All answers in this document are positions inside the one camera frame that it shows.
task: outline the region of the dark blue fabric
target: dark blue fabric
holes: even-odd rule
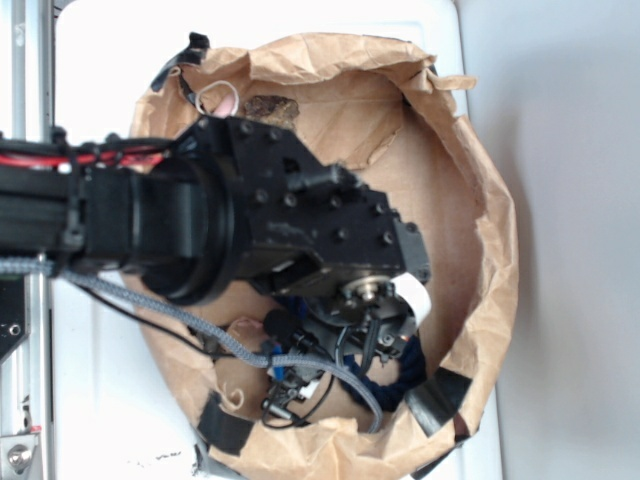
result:
[[[404,394],[427,379],[427,362],[418,337],[413,336],[409,339],[398,361],[400,362],[400,375],[398,380],[391,385],[380,385],[366,376],[361,378],[362,383],[376,397],[386,412],[394,412],[404,398]],[[360,375],[360,366],[356,363],[353,355],[344,357],[344,364],[354,375]],[[362,396],[351,385],[342,381],[341,383],[356,402],[366,405]]]

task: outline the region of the brown paper bag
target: brown paper bag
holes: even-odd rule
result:
[[[454,115],[449,93],[475,80],[439,78],[432,56],[385,38],[304,34],[252,51],[207,47],[205,38],[193,36],[167,65],[139,101],[132,134],[175,137],[198,118],[193,92],[216,80],[237,88],[241,106],[260,95],[293,100],[292,126],[318,159],[357,170],[423,233],[433,310],[419,337],[429,380],[387,414],[376,434],[362,433],[371,414],[339,387],[310,426],[270,430],[257,421],[268,386],[264,371],[235,359],[214,364],[147,331],[167,384],[195,427],[212,405],[223,420],[243,419],[240,445],[210,442],[209,453],[250,479],[397,479],[428,465],[477,431],[517,302],[513,202],[469,120]],[[213,88],[201,101],[213,110],[228,93]],[[262,335],[255,321],[273,307],[272,299],[234,283],[217,301],[191,311],[232,325],[232,334],[255,347]],[[183,326],[154,318],[189,337]],[[372,373],[381,381],[396,374],[380,365]]]

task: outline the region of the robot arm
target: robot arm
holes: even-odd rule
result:
[[[2,141],[0,160],[3,256],[137,273],[177,305],[208,302],[234,279],[301,297],[302,336],[333,360],[396,358],[428,313],[429,260],[415,224],[353,173],[321,165],[290,131],[205,116],[173,141]],[[43,169],[62,164],[70,171]],[[153,168],[120,168],[135,164]],[[412,289],[422,292],[417,302]],[[274,333],[287,344],[297,327],[277,333],[289,330]],[[287,373],[304,377],[298,390],[317,377]]]

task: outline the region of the white surface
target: white surface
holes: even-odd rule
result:
[[[240,2],[159,5],[79,0],[62,13],[56,123],[69,131],[70,141],[100,141],[112,131],[126,136],[136,100],[162,65],[187,46],[191,31],[207,34],[214,46],[245,48],[303,31],[392,36],[440,54],[439,73],[462,72],[457,16],[449,0],[400,0],[394,8],[376,2],[325,1],[314,7],[271,1],[252,3],[250,17]],[[458,99],[464,101],[464,95]],[[54,328],[59,478],[84,479],[87,472],[92,478],[191,478],[192,434],[137,326],[56,284]],[[481,432],[429,478],[501,478],[494,401]]]
[[[640,475],[640,3],[460,0],[470,113],[516,201],[505,477]]]

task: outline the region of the black cable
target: black cable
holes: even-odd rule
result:
[[[378,343],[378,335],[380,334],[380,319],[377,317],[371,318],[369,322],[369,331],[364,340],[364,347],[362,349],[362,364],[360,365],[360,375],[362,378],[367,374],[371,368],[371,362],[376,354],[376,344]]]
[[[162,325],[158,325],[157,323],[151,322],[149,320],[146,320],[134,313],[129,312],[128,310],[125,310],[124,308],[120,307],[119,305],[116,305],[115,303],[107,300],[106,298],[104,298],[102,295],[97,294],[96,292],[94,292],[93,290],[91,290],[90,288],[86,288],[86,287],[81,287],[78,286],[78,288],[80,288],[81,290],[83,290],[85,293],[87,293],[88,295],[90,295],[91,297],[93,297],[95,300],[97,300],[98,302],[102,303],[104,306],[115,310],[116,312],[128,317],[131,320],[135,320],[138,323],[141,323],[143,325],[146,325],[148,327],[151,327],[155,330],[158,330],[162,333],[165,333],[167,335],[169,335],[170,337],[173,337],[174,339],[182,342],[184,345],[188,346],[189,348],[191,348],[192,350],[195,350],[196,352],[202,354],[202,355],[206,355],[208,357],[211,357],[213,359],[218,359],[218,358],[226,358],[226,357],[233,357],[232,354],[230,353],[217,353],[217,354],[212,354],[207,352],[206,350],[204,350],[203,348],[198,347],[197,345],[191,343],[189,340],[187,340],[185,337],[183,337],[182,335],[169,330],[166,327],[163,327]]]

